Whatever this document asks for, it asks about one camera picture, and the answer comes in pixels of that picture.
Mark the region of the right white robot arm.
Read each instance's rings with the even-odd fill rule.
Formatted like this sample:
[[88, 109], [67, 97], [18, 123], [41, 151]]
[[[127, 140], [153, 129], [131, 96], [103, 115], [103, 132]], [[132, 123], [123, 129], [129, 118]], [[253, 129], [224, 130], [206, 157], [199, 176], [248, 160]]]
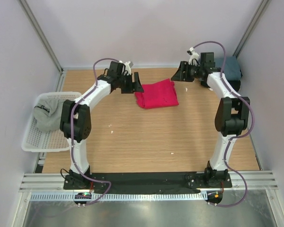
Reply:
[[172, 81], [193, 82], [204, 80], [220, 99], [214, 119], [218, 139], [213, 156], [204, 172], [188, 174], [188, 186], [197, 188], [231, 187], [228, 161], [236, 140], [247, 128], [249, 120], [248, 97], [242, 97], [227, 81], [223, 70], [216, 66], [213, 52], [198, 54], [194, 50], [187, 52], [189, 61], [181, 61]]

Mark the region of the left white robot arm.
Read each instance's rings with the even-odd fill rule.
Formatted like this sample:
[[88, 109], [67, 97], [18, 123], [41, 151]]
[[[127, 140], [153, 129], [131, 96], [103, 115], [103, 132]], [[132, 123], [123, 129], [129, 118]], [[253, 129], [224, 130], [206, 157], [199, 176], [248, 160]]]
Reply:
[[110, 65], [94, 84], [80, 97], [66, 100], [62, 106], [60, 130], [70, 146], [71, 166], [64, 178], [64, 189], [87, 189], [91, 178], [87, 159], [87, 138], [91, 125], [91, 111], [107, 95], [120, 89], [123, 94], [143, 92], [139, 74], [132, 73], [133, 63], [110, 59]]

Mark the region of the red t shirt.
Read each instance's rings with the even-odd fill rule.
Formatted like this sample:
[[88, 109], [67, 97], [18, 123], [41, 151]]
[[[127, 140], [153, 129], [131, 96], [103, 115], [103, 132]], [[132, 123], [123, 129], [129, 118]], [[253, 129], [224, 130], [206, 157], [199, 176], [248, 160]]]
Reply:
[[135, 92], [137, 105], [143, 109], [179, 105], [175, 83], [165, 79], [153, 84], [142, 85], [144, 92]]

